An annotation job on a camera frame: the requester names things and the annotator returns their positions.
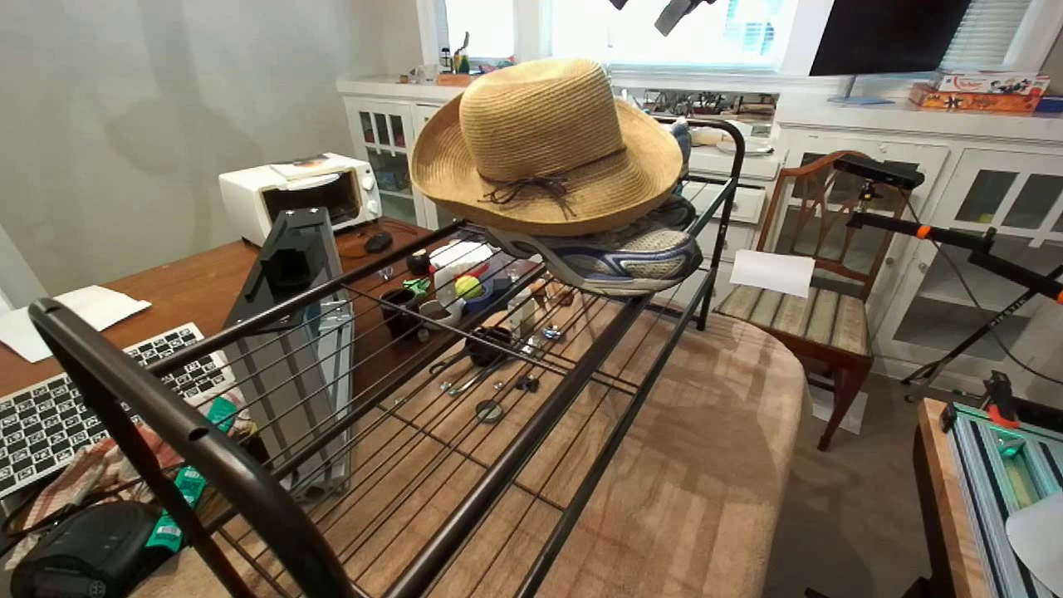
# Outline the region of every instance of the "chair back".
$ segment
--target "chair back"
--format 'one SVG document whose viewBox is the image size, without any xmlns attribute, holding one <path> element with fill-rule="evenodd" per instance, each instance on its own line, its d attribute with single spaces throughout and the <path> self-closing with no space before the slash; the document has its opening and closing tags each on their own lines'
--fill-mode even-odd
<svg viewBox="0 0 1063 598">
<path fill-rule="evenodd" d="M 830 153 L 781 171 L 761 216 L 757 248 L 816 259 L 815 286 L 868 299 L 889 248 L 883 229 L 851 229 L 851 213 L 899 220 L 923 177 L 865 153 Z"/>
</svg>

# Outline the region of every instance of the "wire rack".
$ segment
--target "wire rack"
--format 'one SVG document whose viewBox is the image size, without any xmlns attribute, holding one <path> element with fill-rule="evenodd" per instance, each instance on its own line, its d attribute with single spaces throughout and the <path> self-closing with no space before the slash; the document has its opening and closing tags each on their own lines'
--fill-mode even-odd
<svg viewBox="0 0 1063 598">
<path fill-rule="evenodd" d="M 737 171 L 713 206 L 724 226 L 710 274 Z M 455 236 L 474 233 L 455 224 L 406 251 Z M 566 588 L 566 545 L 713 286 L 699 274 L 699 299 L 661 319 L 645 317 L 652 299 L 585 296 L 537 261 L 495 251 L 480 280 L 503 291 L 439 321 L 382 299 L 401 286 L 406 251 L 154 370 L 61 302 L 31 308 L 82 402 L 229 596 Z M 234 442 L 160 382 L 211 352 L 234 370 L 237 382 L 216 394 L 252 421 L 252 442 Z M 202 473 L 211 503 L 181 499 L 132 414 Z"/>
</svg>

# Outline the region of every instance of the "floor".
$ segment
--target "floor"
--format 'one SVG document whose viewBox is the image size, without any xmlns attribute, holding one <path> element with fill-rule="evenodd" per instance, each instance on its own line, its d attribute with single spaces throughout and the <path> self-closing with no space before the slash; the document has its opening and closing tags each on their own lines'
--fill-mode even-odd
<svg viewBox="0 0 1063 598">
<path fill-rule="evenodd" d="M 896 598 L 930 574 L 910 466 L 917 412 L 872 379 L 860 436 L 838 433 L 816 451 L 825 421 L 800 420 L 796 460 L 768 567 L 770 598 Z"/>
</svg>

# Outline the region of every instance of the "cabinet door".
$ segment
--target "cabinet door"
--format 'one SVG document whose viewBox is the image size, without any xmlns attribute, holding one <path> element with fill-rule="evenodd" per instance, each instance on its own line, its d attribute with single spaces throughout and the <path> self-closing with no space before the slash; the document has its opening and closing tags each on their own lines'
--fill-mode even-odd
<svg viewBox="0 0 1063 598">
<path fill-rule="evenodd" d="M 1032 246 L 1025 236 L 996 236 L 994 257 L 1010 259 L 1032 274 L 1049 274 L 1063 259 L 1063 238 L 1047 238 Z M 923 243 L 910 269 L 914 291 L 896 296 L 896 321 L 889 327 L 889 355 L 903 362 L 930 362 L 956 350 L 985 321 L 1002 312 L 1025 286 L 994 276 L 990 269 L 971 267 L 967 248 Z M 987 379 L 990 370 L 1007 362 L 1007 352 L 1047 350 L 1042 330 L 1059 319 L 1059 307 L 1042 296 L 1032 296 L 1010 317 L 994 321 L 981 342 L 963 350 L 951 367 L 956 373 Z"/>
<path fill-rule="evenodd" d="M 967 148 L 934 220 L 1042 243 L 1063 236 L 1059 200 L 1063 153 Z"/>
<path fill-rule="evenodd" d="M 420 224 L 420 202 L 408 184 L 408 153 L 416 138 L 416 123 L 408 121 L 412 104 L 347 101 L 347 111 L 352 121 L 357 153 L 368 158 L 376 173 L 382 216 Z"/>
</svg>

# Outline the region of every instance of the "hat brim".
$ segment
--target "hat brim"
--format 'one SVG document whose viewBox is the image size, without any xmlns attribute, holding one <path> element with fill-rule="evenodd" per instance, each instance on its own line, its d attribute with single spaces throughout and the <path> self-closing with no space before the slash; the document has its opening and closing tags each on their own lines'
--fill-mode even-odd
<svg viewBox="0 0 1063 598">
<path fill-rule="evenodd" d="M 526 186 L 512 202 L 491 202 L 495 186 L 480 177 L 469 156 L 458 104 L 461 96 L 425 123 L 412 148 L 412 184 L 472 224 L 528 236 L 609 233 L 661 206 L 682 177 L 674 136 L 633 104 L 614 101 L 624 153 L 566 173 L 566 202 L 541 186 Z"/>
</svg>

